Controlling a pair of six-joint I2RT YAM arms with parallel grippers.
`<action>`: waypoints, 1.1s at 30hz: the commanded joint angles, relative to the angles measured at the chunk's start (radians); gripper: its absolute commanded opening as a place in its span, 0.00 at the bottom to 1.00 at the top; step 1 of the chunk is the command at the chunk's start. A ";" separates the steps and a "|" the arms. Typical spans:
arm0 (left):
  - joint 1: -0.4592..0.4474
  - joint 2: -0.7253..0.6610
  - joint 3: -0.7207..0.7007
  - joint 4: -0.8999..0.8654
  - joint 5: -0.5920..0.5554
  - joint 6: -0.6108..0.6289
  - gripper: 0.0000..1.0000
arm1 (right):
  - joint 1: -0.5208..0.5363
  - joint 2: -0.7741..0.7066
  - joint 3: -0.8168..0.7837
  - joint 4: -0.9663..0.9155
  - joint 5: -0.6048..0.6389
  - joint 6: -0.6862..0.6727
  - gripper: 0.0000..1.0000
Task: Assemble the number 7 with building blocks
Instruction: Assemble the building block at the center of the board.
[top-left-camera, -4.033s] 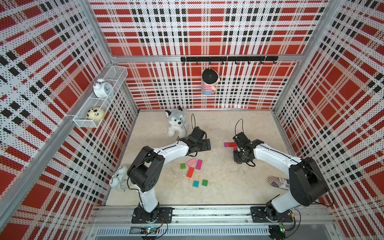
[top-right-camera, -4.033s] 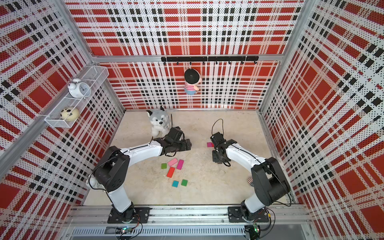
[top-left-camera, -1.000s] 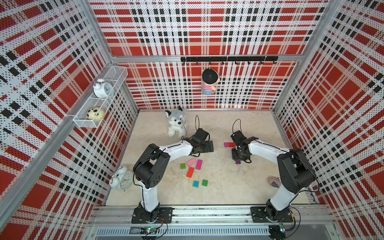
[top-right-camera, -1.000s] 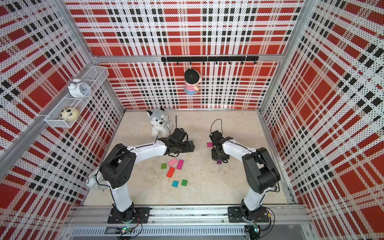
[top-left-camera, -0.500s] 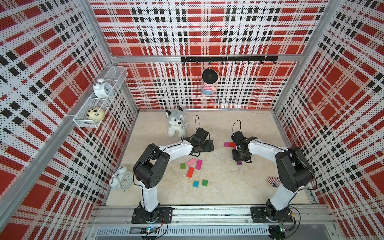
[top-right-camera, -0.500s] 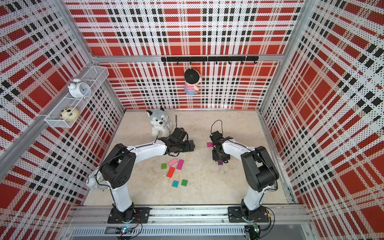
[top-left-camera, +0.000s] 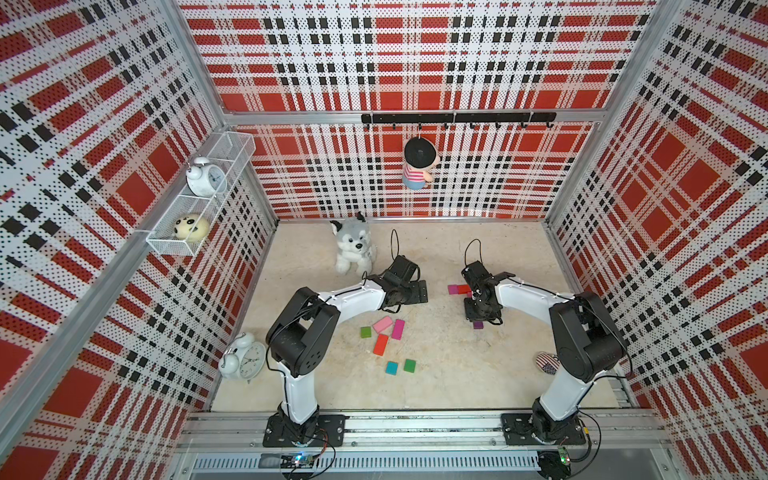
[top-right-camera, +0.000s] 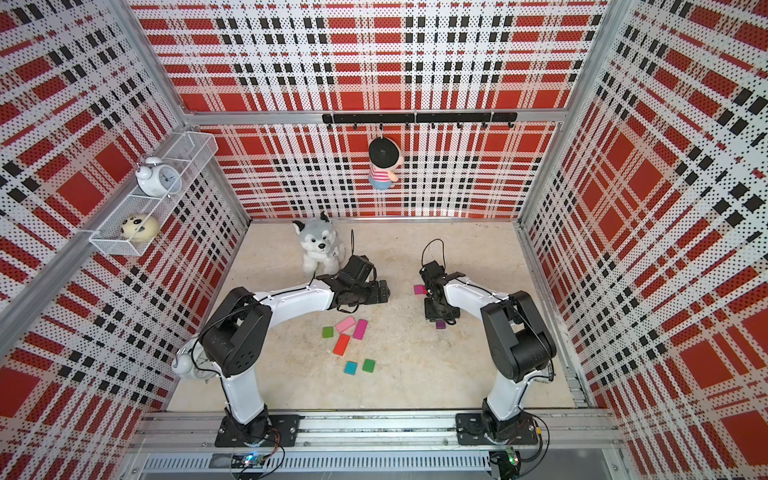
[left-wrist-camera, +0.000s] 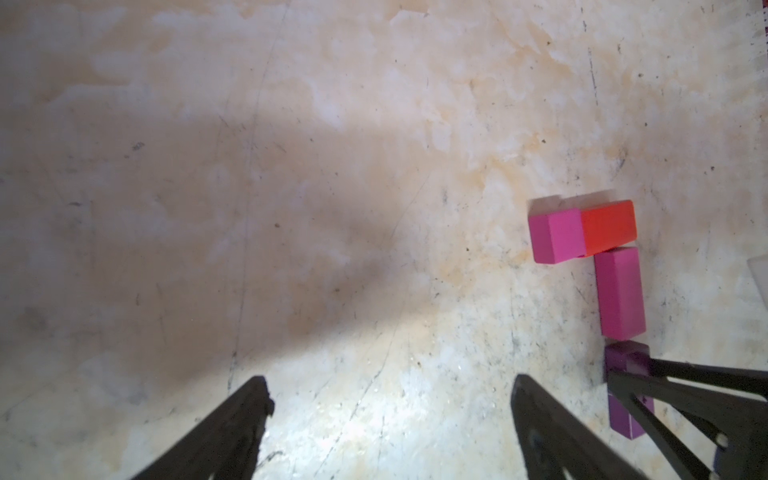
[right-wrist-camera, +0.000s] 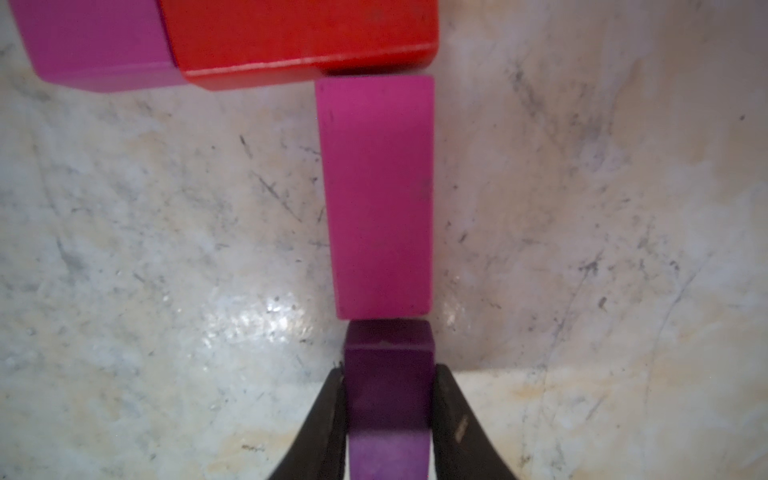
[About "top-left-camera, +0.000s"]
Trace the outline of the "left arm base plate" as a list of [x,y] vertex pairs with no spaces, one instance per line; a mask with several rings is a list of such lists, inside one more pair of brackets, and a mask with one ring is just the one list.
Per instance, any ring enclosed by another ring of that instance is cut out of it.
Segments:
[[344,440],[346,420],[345,415],[322,415],[315,412],[306,422],[298,424],[280,410],[269,417],[262,446],[340,447]]

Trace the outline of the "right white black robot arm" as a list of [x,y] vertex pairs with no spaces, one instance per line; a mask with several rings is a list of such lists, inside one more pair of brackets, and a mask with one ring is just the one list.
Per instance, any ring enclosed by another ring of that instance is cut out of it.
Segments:
[[555,293],[525,283],[508,272],[491,274],[480,261],[462,270],[472,296],[464,300],[469,321],[503,323],[505,308],[521,311],[551,327],[559,361],[548,389],[533,403],[532,433],[552,442],[577,425],[581,401],[628,355],[625,342],[603,301],[593,292]]

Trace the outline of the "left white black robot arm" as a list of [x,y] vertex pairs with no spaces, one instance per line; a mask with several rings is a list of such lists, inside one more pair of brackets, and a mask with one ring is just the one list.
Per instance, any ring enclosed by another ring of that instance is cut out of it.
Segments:
[[323,361],[336,327],[362,314],[397,313],[428,301],[426,281],[413,261],[398,255],[380,274],[330,292],[298,289],[266,336],[268,369],[280,374],[280,410],[297,426],[313,423],[319,411],[314,371]]

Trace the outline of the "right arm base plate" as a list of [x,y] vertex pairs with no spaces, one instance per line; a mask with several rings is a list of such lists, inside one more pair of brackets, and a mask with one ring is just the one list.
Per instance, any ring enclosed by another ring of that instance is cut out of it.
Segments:
[[576,414],[564,420],[551,420],[544,413],[507,413],[501,415],[505,443],[512,445],[583,446],[587,444]]

